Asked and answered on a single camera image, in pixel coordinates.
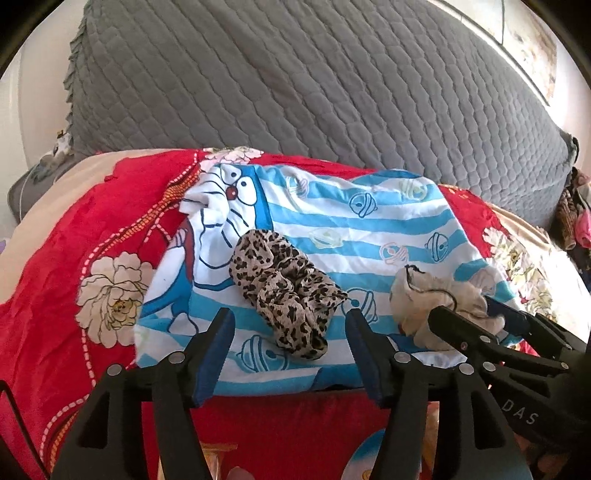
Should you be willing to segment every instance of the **leopard print scrunchie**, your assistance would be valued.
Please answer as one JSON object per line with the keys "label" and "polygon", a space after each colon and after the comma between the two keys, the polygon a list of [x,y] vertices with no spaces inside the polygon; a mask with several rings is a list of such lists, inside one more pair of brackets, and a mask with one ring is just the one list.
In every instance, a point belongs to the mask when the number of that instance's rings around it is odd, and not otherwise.
{"label": "leopard print scrunchie", "polygon": [[324,334],[347,294],[303,253],[277,232],[251,230],[236,245],[229,271],[280,348],[306,359],[326,353]]}

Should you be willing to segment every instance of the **doraemon print fabric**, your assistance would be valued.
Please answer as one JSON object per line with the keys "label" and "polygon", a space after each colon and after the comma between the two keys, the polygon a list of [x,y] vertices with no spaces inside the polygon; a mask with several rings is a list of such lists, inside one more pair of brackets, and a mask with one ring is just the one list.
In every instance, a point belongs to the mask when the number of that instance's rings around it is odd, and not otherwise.
{"label": "doraemon print fabric", "polygon": [[[448,367],[464,360],[458,352],[419,351],[398,330],[389,292],[405,264],[460,281],[488,278],[485,290],[494,298],[513,299],[500,273],[468,242],[439,188],[424,177],[387,170],[342,180],[288,166],[202,168],[180,205],[187,219],[158,267],[135,327],[141,367],[182,350],[192,335],[208,328],[219,308],[228,306],[236,317],[236,335],[216,394],[360,387],[345,338],[351,308],[360,308],[374,331],[386,333],[396,348],[424,363]],[[270,327],[230,279],[234,247],[255,228],[284,235],[349,295],[330,322],[329,348],[319,360],[295,359],[276,347]],[[482,270],[489,275],[475,277]]]}

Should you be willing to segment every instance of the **screw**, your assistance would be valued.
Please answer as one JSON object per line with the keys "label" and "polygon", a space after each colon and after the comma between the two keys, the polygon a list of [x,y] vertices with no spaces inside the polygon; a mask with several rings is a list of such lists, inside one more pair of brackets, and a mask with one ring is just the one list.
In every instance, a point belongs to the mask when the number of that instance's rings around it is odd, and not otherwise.
{"label": "screw", "polygon": [[474,373],[474,367],[470,364],[460,364],[460,372],[464,375],[472,375]]}
{"label": "screw", "polygon": [[173,352],[168,356],[168,361],[175,364],[182,364],[184,362],[184,353],[182,352]]}
{"label": "screw", "polygon": [[394,359],[399,363],[399,364],[407,364],[410,362],[410,355],[406,352],[396,352],[394,354]]}
{"label": "screw", "polygon": [[107,368],[107,375],[109,375],[110,377],[116,377],[122,371],[123,371],[123,367],[121,365],[113,364],[113,365],[110,365],[109,368]]}

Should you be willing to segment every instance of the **red blanket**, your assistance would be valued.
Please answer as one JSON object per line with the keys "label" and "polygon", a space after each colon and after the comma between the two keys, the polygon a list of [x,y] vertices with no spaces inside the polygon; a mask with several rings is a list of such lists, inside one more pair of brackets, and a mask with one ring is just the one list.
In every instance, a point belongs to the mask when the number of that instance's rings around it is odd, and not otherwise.
{"label": "red blanket", "polygon": [[[203,151],[172,151],[120,161],[57,223],[29,260],[10,301],[0,306],[0,378],[15,394],[43,461],[53,467],[72,415],[112,363],[131,367],[133,345],[94,343],[76,322],[81,281],[98,258],[135,254],[154,268],[183,215],[178,201],[199,175]],[[345,179],[370,173],[303,157],[264,154],[254,163],[289,164]],[[468,238],[490,256],[482,232],[503,229],[487,205],[463,190],[441,187]],[[363,392],[291,397],[214,398],[194,415],[200,440],[232,444],[223,470],[239,465],[256,480],[340,479],[352,453],[383,428]],[[40,478],[7,402],[0,402],[0,433],[33,478]],[[145,422],[150,471],[157,451]]]}

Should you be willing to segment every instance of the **beige sheet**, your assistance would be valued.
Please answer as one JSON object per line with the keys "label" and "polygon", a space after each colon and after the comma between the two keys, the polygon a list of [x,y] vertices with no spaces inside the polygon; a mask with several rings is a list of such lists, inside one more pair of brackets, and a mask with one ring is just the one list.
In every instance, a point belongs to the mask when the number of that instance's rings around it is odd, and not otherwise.
{"label": "beige sheet", "polygon": [[128,150],[95,155],[60,178],[27,213],[0,255],[0,303],[12,296],[27,260],[45,243],[57,221],[88,190],[112,174],[119,160],[163,151],[166,150]]}
{"label": "beige sheet", "polygon": [[547,233],[497,206],[490,207],[547,280],[558,323],[587,342],[591,331],[591,295],[566,252],[556,248]]}

